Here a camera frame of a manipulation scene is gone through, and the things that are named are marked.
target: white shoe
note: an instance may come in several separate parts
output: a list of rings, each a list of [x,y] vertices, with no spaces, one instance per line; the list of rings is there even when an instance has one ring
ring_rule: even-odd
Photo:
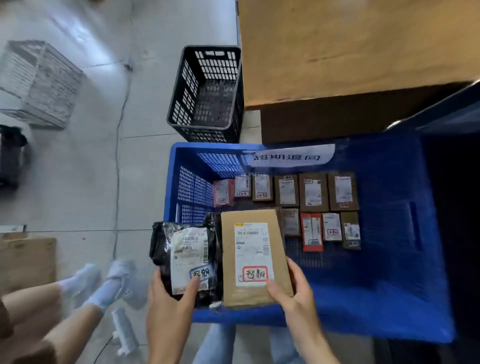
[[[85,266],[75,273],[79,280],[78,289],[73,292],[74,307],[80,307],[93,292],[98,288],[100,283],[100,269],[95,264],[85,264]]]
[[[146,305],[148,284],[137,278],[132,260],[115,260],[107,275],[107,279],[112,278],[121,279],[121,287],[115,300],[123,299],[134,310],[140,310]]]

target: person's left hand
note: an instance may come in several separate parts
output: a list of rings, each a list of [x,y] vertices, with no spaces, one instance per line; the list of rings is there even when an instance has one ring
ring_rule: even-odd
[[[192,326],[193,307],[200,279],[196,276],[180,301],[170,297],[163,286],[160,269],[153,275],[148,290],[146,321],[149,364],[174,364],[180,361]]]

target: person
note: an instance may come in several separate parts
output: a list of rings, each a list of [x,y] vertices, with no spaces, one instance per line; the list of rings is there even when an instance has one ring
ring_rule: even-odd
[[[270,344],[275,364],[339,364],[323,334],[313,292],[301,268],[290,258],[288,267],[296,293],[287,296],[274,281],[267,281],[269,294],[285,312],[288,329],[271,328]],[[180,361],[192,325],[193,306],[200,282],[194,277],[180,301],[165,290],[156,269],[148,292],[146,332],[149,364]],[[210,325],[193,364],[231,364],[235,326]]]
[[[2,362],[74,364],[111,304],[119,299],[134,309],[146,304],[146,289],[144,292],[140,289],[132,261],[114,261],[107,279],[95,290],[99,280],[100,270],[87,264],[71,278],[3,296],[0,300],[0,345],[14,336],[18,325],[39,311],[58,304],[62,298],[88,298],[72,315],[52,328],[43,340],[24,348],[18,355],[13,353],[8,361],[3,359]]]

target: blue crate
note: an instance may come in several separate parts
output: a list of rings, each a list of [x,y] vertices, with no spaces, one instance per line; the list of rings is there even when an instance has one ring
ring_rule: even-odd
[[[262,145],[177,143],[170,152],[164,220],[201,222],[213,211],[212,182],[245,172],[353,171],[360,203],[362,251],[326,244],[286,253],[309,280],[326,330],[381,338],[451,342],[455,336],[435,207],[416,134],[377,134],[335,141],[325,165],[265,170],[245,151]],[[195,322],[284,326],[278,305],[214,312]]]

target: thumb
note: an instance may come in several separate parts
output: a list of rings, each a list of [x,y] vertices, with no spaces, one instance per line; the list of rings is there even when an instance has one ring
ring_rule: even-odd
[[[283,288],[274,280],[269,279],[267,281],[267,290],[270,296],[272,296],[272,298],[277,301],[284,310],[290,304],[292,299],[287,296],[283,291]]]
[[[195,306],[195,297],[197,296],[198,292],[198,287],[200,286],[200,277],[194,276],[191,280],[190,283],[187,286],[187,289],[185,290],[185,293],[183,294],[183,297],[181,298],[181,302],[184,302],[184,304],[191,306],[193,309],[193,306]]]

